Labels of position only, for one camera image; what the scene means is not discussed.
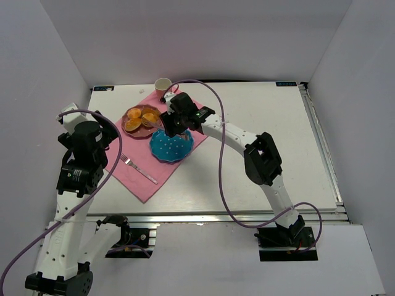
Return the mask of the metal tongs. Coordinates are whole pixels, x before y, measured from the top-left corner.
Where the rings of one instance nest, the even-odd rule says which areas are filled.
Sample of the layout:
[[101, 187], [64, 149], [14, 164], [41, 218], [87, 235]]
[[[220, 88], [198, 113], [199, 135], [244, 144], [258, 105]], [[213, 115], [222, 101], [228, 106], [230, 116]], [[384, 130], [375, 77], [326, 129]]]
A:
[[[157, 128], [158, 130], [162, 130], [162, 131], [165, 130], [165, 128], [162, 125], [158, 125], [158, 124], [153, 123], [151, 121], [146, 121], [145, 119], [142, 119], [142, 124], [145, 127], [153, 127], [153, 128]], [[184, 139], [185, 141], [187, 141], [189, 139], [189, 136], [186, 133], [176, 134], [176, 136]]]

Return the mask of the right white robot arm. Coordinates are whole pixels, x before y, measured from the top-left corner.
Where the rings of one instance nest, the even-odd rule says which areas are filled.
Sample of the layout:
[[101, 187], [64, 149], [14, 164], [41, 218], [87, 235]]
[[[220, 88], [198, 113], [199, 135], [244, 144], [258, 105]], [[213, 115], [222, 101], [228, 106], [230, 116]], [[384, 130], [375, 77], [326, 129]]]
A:
[[282, 159], [272, 136], [247, 132], [225, 120], [225, 112], [215, 113], [198, 107], [185, 92], [168, 92], [160, 98], [167, 110], [160, 115], [167, 136], [179, 136], [186, 130], [197, 131], [217, 139], [222, 146], [231, 147], [244, 160], [247, 177], [264, 192], [274, 214], [278, 231], [277, 245], [294, 243], [305, 223], [285, 188], [282, 177]]

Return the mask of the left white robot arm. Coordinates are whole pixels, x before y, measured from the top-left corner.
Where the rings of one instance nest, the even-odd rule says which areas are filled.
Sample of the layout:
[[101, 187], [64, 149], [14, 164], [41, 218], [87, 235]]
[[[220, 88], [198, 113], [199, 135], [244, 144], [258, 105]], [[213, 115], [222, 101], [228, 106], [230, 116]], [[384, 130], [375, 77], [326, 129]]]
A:
[[109, 180], [104, 174], [110, 143], [120, 139], [117, 127], [100, 112], [86, 118], [84, 110], [69, 109], [58, 116], [66, 132], [58, 141], [67, 149], [56, 191], [56, 214], [45, 236], [49, 244], [38, 269], [25, 280], [25, 288], [43, 295], [88, 295], [93, 263], [105, 258], [122, 238], [122, 225], [112, 217], [83, 249], [80, 242], [94, 196]]

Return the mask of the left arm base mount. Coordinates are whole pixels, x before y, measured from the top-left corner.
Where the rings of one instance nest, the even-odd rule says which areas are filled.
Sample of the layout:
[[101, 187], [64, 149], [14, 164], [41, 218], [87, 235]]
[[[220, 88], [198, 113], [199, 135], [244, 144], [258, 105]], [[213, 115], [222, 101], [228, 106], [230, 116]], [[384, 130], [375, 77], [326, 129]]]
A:
[[149, 258], [149, 228], [132, 228], [127, 217], [122, 215], [106, 216], [96, 221], [96, 234], [102, 225], [115, 225], [119, 228], [119, 240], [110, 248], [106, 258]]

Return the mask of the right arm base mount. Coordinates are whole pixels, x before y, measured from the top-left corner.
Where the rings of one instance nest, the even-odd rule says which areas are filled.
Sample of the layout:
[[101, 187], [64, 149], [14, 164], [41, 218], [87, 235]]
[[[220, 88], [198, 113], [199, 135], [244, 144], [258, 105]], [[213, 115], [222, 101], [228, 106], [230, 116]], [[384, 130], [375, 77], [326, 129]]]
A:
[[311, 227], [305, 227], [295, 239], [289, 239], [278, 228], [259, 228], [254, 234], [262, 262], [318, 261]]

